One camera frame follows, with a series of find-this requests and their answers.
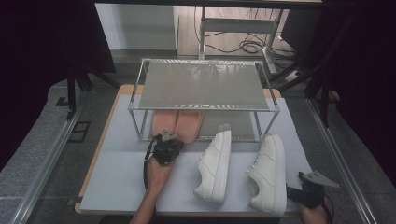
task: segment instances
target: wooden floor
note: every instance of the wooden floor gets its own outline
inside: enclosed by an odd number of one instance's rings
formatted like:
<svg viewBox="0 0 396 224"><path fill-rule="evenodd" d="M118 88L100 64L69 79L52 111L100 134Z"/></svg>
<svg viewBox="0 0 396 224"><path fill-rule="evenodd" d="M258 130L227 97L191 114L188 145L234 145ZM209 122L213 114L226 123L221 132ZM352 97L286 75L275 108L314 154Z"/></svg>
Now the wooden floor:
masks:
<svg viewBox="0 0 396 224"><path fill-rule="evenodd" d="M257 9L257 8L240 8L240 7L207 7L205 9L205 16L207 18L228 18L228 19L258 19L258 20L274 20L279 9ZM177 54L179 56L194 56L198 55L199 47L199 29L201 24L201 7L175 7L175 13L179 18L178 25L178 42L177 42ZM281 23L278 27L278 33L274 41L274 48L291 50L291 47L285 42L280 41L277 37L282 31L283 24L287 18L288 11L284 10L281 18ZM269 35L253 35L248 34L236 34L226 33L220 35L207 36L205 38L205 55L228 55L228 56L262 56L262 52L259 50L257 53L247 53L242 49L235 52L221 52L233 51L239 48L241 41L252 40L258 42L268 42Z"/></svg>

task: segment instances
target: floor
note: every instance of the floor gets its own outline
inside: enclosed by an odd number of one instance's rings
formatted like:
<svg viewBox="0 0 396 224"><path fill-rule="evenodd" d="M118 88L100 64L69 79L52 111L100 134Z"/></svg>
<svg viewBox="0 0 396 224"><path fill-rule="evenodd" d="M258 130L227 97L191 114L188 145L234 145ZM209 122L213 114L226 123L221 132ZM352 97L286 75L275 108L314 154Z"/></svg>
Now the floor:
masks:
<svg viewBox="0 0 396 224"><path fill-rule="evenodd" d="M219 13L222 16L227 15L222 8L219 9ZM185 45L197 46L197 43L186 43ZM181 53L181 49L182 47L179 49L178 56L148 53L148 55L129 55L127 57L114 54L117 74L111 74L110 76L120 84L134 84L141 58L193 58L196 56L196 51L193 52L192 47L191 49L184 48L184 53ZM210 52L208 50L206 53L210 57L218 57L214 51ZM241 53L240 55L234 55L233 59L243 58L245 60L246 57L256 60L256 57L261 56L255 55L252 57ZM74 204L78 203L80 188L90 167L93 153L96 150L108 113L118 91L94 76L91 76L91 80L93 83L91 91L81 92L77 90L79 99L86 98L85 104L79 104L84 109L77 120L77 129L68 137L59 160L50 173L36 205L31 210L32 214L27 220L28 223L95 224L99 223L102 218L102 216L83 216L74 210ZM341 185L340 189L326 188L326 192L334 203L334 223L364 223L360 210L357 208L359 202L351 196L352 191L348 187L347 182L350 179L345 179L340 172L340 167L335 162L336 159L326 139L321 134L310 103L304 98L305 85L306 82L303 82L284 91L282 96L286 99L297 134L312 169L320 171ZM46 159L49 150L53 148L54 140L61 132L67 115L67 106L62 104L64 97L66 97L66 83L63 81L49 90L49 99L41 116L13 158L0 173L0 223L8 223L14 217L26 191L32 181L35 180L35 175L40 171L41 164ZM363 199L369 204L370 211L374 214L376 222L372 223L396 223L396 215L392 209L396 205L396 189L376 163L369 150L342 120L335 104L331 104L329 108L329 124L329 130L345 160L346 166L358 184ZM88 130L85 135L84 132L79 132L85 128ZM169 217L160 217L157 221L158 223L264 222L261 218L202 220L199 218ZM293 224L301 223L301 221L298 217L284 217L281 218L280 223Z"/></svg>

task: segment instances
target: table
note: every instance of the table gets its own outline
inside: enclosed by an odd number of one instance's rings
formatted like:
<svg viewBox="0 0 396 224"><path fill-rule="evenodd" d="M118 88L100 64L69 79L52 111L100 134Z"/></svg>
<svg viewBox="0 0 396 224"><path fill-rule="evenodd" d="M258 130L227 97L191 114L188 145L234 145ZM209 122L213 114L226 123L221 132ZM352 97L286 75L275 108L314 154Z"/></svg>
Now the table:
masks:
<svg viewBox="0 0 396 224"><path fill-rule="evenodd" d="M115 130L120 130L120 126L118 126L120 125L120 123L128 123L125 122L128 120L120 120L120 117L123 116L122 114L126 114L126 118L128 118L129 116L127 111L127 105L123 105L123 108L118 106L120 106L119 102L126 102L126 104L128 103L128 97L130 97L133 87L134 86L132 85L122 86L111 109L106 126L104 128L104 132L102 134L101 140L99 141L98 148L96 149L95 155L92 159L90 170L87 173L87 177L79 194L79 197L83 197L83 201L82 203L77 203L75 207L76 211L81 214L131 215L132 212L135 211L135 209L137 209L137 206L140 204L141 197L143 196L142 192L144 192L141 165L143 164L143 158L145 150L147 149L148 142L140 144L138 144L137 142L119 143L118 148L115 148L115 146L111 143L111 141L119 142L120 139L131 138L131 134L126 135L126 138L122 137L124 135L125 129L122 129L123 132L114 132ZM137 92L142 92L142 90L142 86L137 87ZM277 121L281 122L281 120L285 119L291 120L289 111L287 110L287 108L285 108L285 105L281 104L281 106L284 109L281 110L281 112L279 113L280 119L277 119ZM281 133L280 135L281 137L283 136L282 140L284 141L284 146L285 148L288 147L288 151L290 152L290 162L287 162L287 170L293 171L287 172L287 181L290 181L288 182L288 185L294 188L298 188L298 171L302 171L304 173L311 172L309 164L304 155L304 150L298 140L294 127L288 127L285 130L284 125L278 123L277 125L274 124L274 132ZM134 150L136 150L136 152L133 152L135 153L136 157L134 156L133 158L131 157L131 152L128 149L131 147L131 144L134 145ZM177 164L174 167L174 172L171 176L171 179L169 180L167 186L164 189L164 193L162 194L163 196L159 199L157 203L157 214L167 216L170 215L200 217L266 217L266 214L248 207L247 203L240 203L237 206L233 206L233 201L241 202L241 199L239 198L240 196L245 198L250 197L249 195L251 193L246 191L246 189L248 189L248 186L245 185L243 181L240 181L240 179L243 178L243 174L248 168L247 164L254 161L255 156L257 155L255 153L257 152L260 143L233 143L232 156L230 158L231 170L229 173L229 183L227 185L228 188L226 192L226 201L223 206L217 206L211 203L204 202L193 195L193 187L195 185L195 187L197 187L199 184L197 183L197 181L199 180L199 172L194 166L195 162L191 162L191 160L199 159L200 155L204 150L204 148L202 147L207 147L208 144L209 143L192 143L183 148L184 151L180 153ZM241 146L247 146L247 149L244 149L245 151L240 150ZM104 161L111 161L113 162L113 164L109 164L108 162L107 164L105 164L103 163ZM128 163L127 166L129 166L129 168L124 169L123 164L126 163ZM288 165L291 164L293 166L299 167L298 171L292 168L288 169ZM239 175L234 174L235 170L238 170ZM117 175L120 176L118 180L111 180L112 177L115 177ZM110 183L111 186L115 188L102 188L106 183ZM131 184L133 184L134 187L127 187L125 189L125 186L130 186ZM177 189L177 197L175 197L175 195L172 195L172 192L174 192L172 189ZM292 207L289 204L285 216L296 216L298 215L297 211L297 208Z"/></svg>

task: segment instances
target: forearm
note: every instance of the forearm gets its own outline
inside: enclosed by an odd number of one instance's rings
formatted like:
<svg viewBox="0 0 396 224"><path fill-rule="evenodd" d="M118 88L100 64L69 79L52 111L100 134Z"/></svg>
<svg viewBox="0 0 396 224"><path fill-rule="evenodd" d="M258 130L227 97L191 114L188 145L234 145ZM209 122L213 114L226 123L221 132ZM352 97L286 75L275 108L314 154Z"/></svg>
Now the forearm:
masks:
<svg viewBox="0 0 396 224"><path fill-rule="evenodd" d="M137 209L130 224L147 224L151 220L154 212L155 203L157 202L159 193L147 190L142 199L142 203Z"/></svg>

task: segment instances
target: shoe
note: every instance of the shoe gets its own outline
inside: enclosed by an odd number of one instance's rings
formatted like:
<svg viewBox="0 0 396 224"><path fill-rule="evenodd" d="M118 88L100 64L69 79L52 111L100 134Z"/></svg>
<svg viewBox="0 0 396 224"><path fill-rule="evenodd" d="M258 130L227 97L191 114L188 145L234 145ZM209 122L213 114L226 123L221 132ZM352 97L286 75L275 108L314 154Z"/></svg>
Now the shoe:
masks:
<svg viewBox="0 0 396 224"><path fill-rule="evenodd" d="M180 110L178 112L175 128L177 139L184 143L195 141L201 128L203 118L203 111Z"/></svg>
<svg viewBox="0 0 396 224"><path fill-rule="evenodd" d="M212 203L224 203L230 152L231 128L230 124L223 124L197 162L202 177L200 186L194 190L197 197Z"/></svg>
<svg viewBox="0 0 396 224"><path fill-rule="evenodd" d="M163 130L175 133L177 110L155 110L152 115L151 134L156 136Z"/></svg>
<svg viewBox="0 0 396 224"><path fill-rule="evenodd" d="M247 175L254 194L249 205L273 217L281 217L286 210L287 194L285 150L278 135L264 136L259 155Z"/></svg>

